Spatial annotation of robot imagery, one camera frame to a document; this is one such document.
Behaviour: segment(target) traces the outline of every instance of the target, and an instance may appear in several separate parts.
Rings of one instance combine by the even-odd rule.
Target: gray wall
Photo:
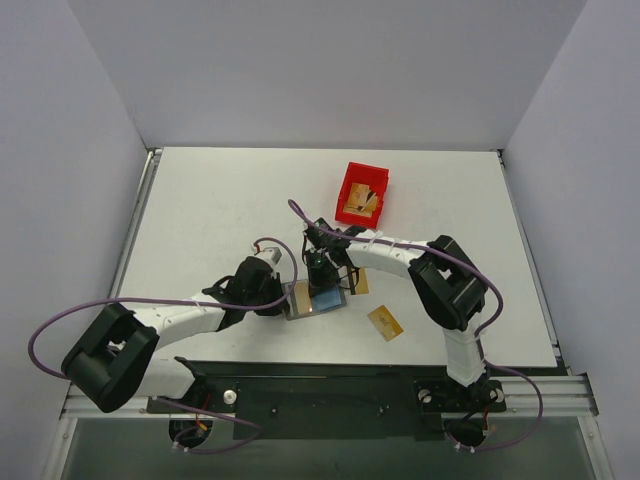
[[[70,0],[147,145],[504,147],[584,0]]]
[[[640,3],[589,0],[506,149],[561,347],[638,478]]]
[[[0,476],[40,478],[67,382],[31,366],[48,316],[102,297],[143,144],[63,0],[0,6]],[[87,317],[37,345],[59,366]]]

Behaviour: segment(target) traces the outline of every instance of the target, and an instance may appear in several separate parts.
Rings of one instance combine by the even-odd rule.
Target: white knob
[[[238,394],[233,390],[227,390],[222,395],[222,398],[224,400],[224,403],[226,403],[227,405],[233,405],[234,403],[236,403],[236,400],[238,399]]]

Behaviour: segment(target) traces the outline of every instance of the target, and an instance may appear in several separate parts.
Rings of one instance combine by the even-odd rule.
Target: white table
[[[315,219],[334,222],[350,161],[390,169],[378,227],[408,240],[455,238],[501,289],[502,317],[483,337],[488,358],[517,367],[555,366],[522,238],[495,153],[165,148],[122,283],[122,295],[188,297],[233,274],[258,237],[289,244],[300,262],[302,223],[295,199]],[[291,278],[286,255],[279,264]],[[413,285],[368,271],[370,293],[335,312],[287,321],[257,317],[203,334],[156,355],[193,360],[444,365],[443,334]],[[386,305],[404,333],[385,343],[367,314]],[[496,302],[487,294],[485,318]]]

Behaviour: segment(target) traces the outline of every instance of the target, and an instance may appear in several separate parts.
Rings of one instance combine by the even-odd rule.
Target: white wall
[[[584,0],[69,0],[147,145],[504,147]]]
[[[638,478],[640,3],[589,0],[506,149],[565,356],[617,478]]]
[[[144,146],[63,0],[0,5],[0,476],[40,478],[67,382],[31,366],[47,316],[107,293]],[[58,367],[87,317],[37,345]]]

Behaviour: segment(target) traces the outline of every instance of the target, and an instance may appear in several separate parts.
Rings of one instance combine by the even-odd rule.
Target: red box
[[[344,207],[349,200],[351,193],[351,185],[359,183],[368,185],[369,189],[378,197],[378,205],[372,212],[371,217],[349,213],[344,211]],[[363,165],[361,163],[349,162],[347,173],[342,182],[340,195],[338,196],[338,205],[336,207],[336,220],[349,225],[361,225],[367,228],[376,228],[378,219],[382,213],[384,205],[384,193],[387,191],[389,183],[389,170],[386,168],[372,167],[371,165]]]

